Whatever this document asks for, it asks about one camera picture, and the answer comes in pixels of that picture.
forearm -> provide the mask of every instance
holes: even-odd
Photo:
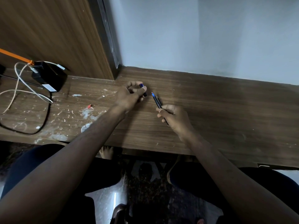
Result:
[[[1,223],[52,222],[123,117],[123,111],[110,108],[90,128],[28,174],[1,200]]]
[[[241,172],[199,134],[190,133],[185,142],[244,223],[298,223],[299,215]]]

orange cable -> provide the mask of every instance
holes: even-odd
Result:
[[[12,53],[12,52],[8,52],[8,51],[6,51],[6,50],[4,50],[4,49],[0,49],[0,52],[4,53],[5,55],[8,55],[8,56],[17,58],[17,59],[19,59],[19,60],[21,60],[21,61],[27,62],[27,63],[29,63],[30,65],[34,65],[34,62],[33,62],[32,60],[26,59],[26,58],[24,58],[24,57],[21,57],[21,56],[19,56],[19,55],[16,55],[16,54]]]

left hand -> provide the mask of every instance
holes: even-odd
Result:
[[[133,109],[137,102],[143,101],[143,94],[147,90],[147,87],[143,86],[140,89],[130,88],[131,86],[138,86],[141,83],[140,81],[131,81],[122,85],[116,93],[115,105],[127,113]]]

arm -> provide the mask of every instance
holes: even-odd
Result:
[[[157,109],[158,117],[166,118],[182,142],[194,152],[243,223],[299,223],[297,213],[203,139],[192,127],[184,109],[175,105],[162,108],[167,111]]]
[[[9,191],[0,201],[0,223],[53,222],[125,113],[143,100],[145,86],[130,88],[140,83],[121,86],[108,112]]]

right hand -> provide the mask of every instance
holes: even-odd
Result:
[[[181,106],[163,105],[160,109],[156,108],[156,111],[159,112],[157,117],[164,117],[182,141],[194,131],[187,112]]]

